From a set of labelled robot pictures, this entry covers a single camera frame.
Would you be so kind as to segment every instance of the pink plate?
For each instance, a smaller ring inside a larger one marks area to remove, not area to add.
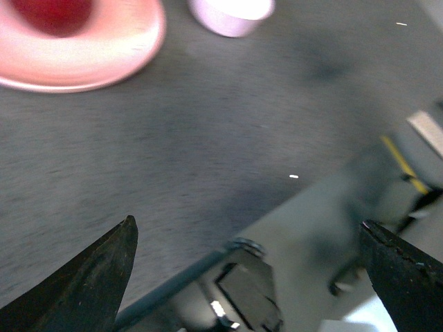
[[[49,93],[87,91],[138,71],[159,51],[161,0],[95,0],[87,25],[57,38],[29,26],[0,0],[0,84]]]

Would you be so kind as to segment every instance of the gray carpet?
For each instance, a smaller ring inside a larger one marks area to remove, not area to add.
[[[243,39],[164,4],[165,44],[130,79],[0,88],[0,306],[133,214],[126,306],[443,91],[443,36],[412,0],[279,0]]]

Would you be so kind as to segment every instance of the white cup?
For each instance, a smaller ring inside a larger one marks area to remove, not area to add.
[[[243,37],[272,15],[275,0],[188,0],[188,5],[207,29],[226,37]]]

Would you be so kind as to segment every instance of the red fruit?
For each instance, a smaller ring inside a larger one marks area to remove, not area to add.
[[[57,37],[68,37],[88,21],[93,0],[10,0],[34,28]]]

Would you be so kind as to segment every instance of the yellow cable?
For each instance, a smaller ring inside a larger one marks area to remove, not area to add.
[[[382,136],[381,140],[388,147],[390,153],[394,156],[395,160],[401,167],[401,170],[403,170],[403,172],[407,175],[411,176],[410,182],[414,185],[415,189],[417,189],[417,191],[421,192],[423,195],[428,194],[429,191],[426,189],[426,186],[417,178],[417,175],[406,162],[405,158],[402,156],[398,148],[394,145],[394,142],[387,136]]]

